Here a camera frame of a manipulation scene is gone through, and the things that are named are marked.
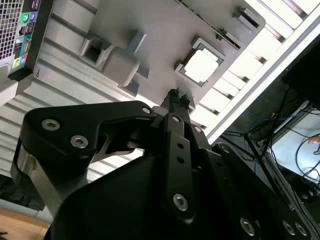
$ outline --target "wooden floor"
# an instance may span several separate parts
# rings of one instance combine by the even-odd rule
[[[48,227],[44,221],[0,208],[0,233],[8,232],[2,239],[43,240]]]

